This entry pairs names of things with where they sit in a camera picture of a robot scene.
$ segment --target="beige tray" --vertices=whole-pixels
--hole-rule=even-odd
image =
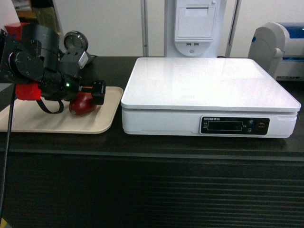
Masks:
[[[120,99],[122,88],[107,87],[104,104],[85,115],[70,113],[69,102],[63,101],[64,110],[60,114],[47,114],[40,109],[36,101],[16,100],[13,114],[13,132],[40,133],[77,133],[99,134],[111,127]],[[43,101],[50,111],[59,109],[58,102]],[[7,131],[10,107],[0,112],[0,131]]]

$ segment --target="receipt printer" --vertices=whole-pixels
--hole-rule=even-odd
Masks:
[[[304,23],[266,23],[256,29],[248,54],[278,81],[304,81]]]

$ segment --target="red apple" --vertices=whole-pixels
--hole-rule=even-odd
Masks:
[[[69,110],[74,115],[82,115],[90,113],[97,108],[97,105],[92,104],[93,97],[90,93],[79,92],[74,101],[70,102]]]

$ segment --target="white scale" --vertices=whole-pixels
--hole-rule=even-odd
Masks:
[[[251,59],[139,58],[121,100],[128,134],[287,138],[301,104]]]

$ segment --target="black table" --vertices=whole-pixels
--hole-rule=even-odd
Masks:
[[[97,57],[83,74],[124,89],[136,59]],[[304,83],[281,85],[304,104]],[[121,106],[102,134],[12,134],[13,228],[298,228],[303,211],[303,111],[288,139],[127,135]]]

